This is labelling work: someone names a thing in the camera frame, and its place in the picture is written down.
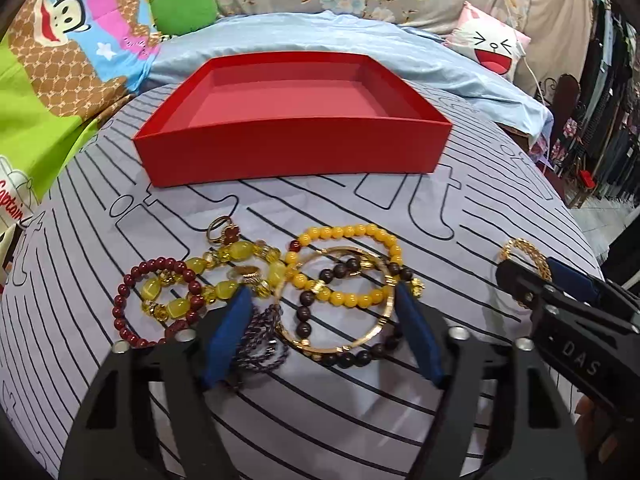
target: red beaded bracelet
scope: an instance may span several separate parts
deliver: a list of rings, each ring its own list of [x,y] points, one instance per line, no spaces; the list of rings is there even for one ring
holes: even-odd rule
[[[135,287],[136,282],[140,281],[143,276],[156,270],[173,270],[177,274],[182,275],[191,293],[191,309],[188,311],[186,319],[178,319],[164,330],[163,338],[158,341],[147,341],[144,338],[138,337],[127,328],[127,318],[124,316],[124,309],[127,305],[127,298],[131,294],[130,290]],[[188,269],[183,261],[176,261],[173,258],[163,258],[161,256],[155,260],[140,262],[139,265],[131,267],[129,274],[125,274],[122,283],[118,285],[118,295],[113,298],[113,310],[111,311],[115,318],[113,320],[113,326],[118,330],[120,337],[133,347],[144,348],[146,346],[164,344],[166,338],[174,336],[175,333],[188,328],[189,325],[200,320],[198,310],[204,306],[204,298],[200,295],[201,291],[202,286],[196,281],[196,273]]]

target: red box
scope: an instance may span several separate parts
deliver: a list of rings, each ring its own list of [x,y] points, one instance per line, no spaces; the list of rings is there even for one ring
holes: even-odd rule
[[[321,173],[431,173],[451,123],[380,63],[340,52],[217,57],[133,142],[156,187]]]

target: cartoon face pillow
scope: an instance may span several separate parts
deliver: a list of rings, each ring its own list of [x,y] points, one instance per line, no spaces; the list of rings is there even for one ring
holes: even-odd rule
[[[465,2],[458,27],[444,45],[513,81],[521,57],[518,43],[524,51],[529,41],[531,39],[524,34]]]

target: colorful blanket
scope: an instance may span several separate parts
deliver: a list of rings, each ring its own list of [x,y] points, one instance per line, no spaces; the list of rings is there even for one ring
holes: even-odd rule
[[[146,0],[25,1],[0,43],[0,233],[28,224],[157,52]]]

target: green plush toy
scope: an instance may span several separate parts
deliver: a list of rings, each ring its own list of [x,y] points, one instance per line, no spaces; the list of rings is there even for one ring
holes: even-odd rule
[[[218,17],[215,0],[151,0],[150,4],[158,30],[172,36],[208,27]]]

